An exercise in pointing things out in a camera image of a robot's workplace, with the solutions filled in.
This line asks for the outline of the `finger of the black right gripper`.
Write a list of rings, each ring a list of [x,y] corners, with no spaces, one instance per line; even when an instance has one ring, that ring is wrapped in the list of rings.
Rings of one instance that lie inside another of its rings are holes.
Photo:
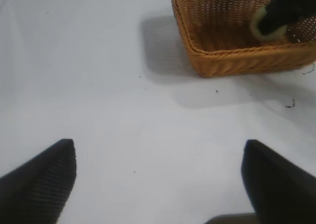
[[[264,10],[266,14],[257,24],[259,32],[264,36],[300,19],[300,8],[287,0],[273,0],[264,7]]]

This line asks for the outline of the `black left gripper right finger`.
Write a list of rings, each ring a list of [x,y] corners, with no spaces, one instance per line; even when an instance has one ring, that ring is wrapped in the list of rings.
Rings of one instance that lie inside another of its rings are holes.
[[[246,142],[241,175],[259,223],[316,222],[316,178],[264,143]]]

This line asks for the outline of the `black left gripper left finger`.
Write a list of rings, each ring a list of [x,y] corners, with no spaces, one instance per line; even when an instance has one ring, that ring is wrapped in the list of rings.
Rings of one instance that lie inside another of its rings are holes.
[[[55,224],[77,176],[72,139],[61,139],[0,179],[2,224]]]

